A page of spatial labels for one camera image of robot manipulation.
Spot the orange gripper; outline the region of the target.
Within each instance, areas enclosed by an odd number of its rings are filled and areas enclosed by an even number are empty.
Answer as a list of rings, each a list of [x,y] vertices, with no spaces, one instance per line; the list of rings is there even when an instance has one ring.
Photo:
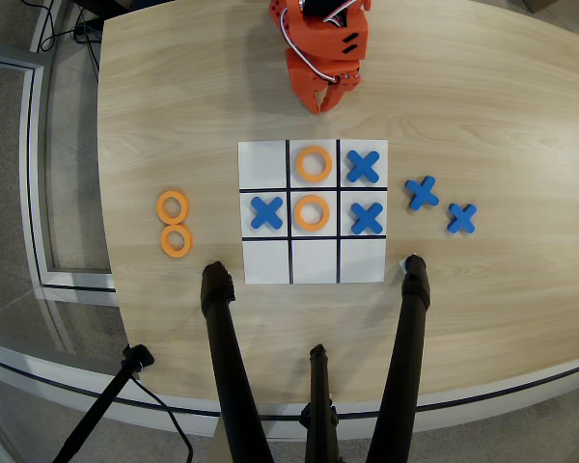
[[[358,61],[319,58],[288,48],[286,60],[289,79],[296,96],[312,114],[334,109],[343,96],[362,82]],[[319,106],[318,98],[324,95]]]

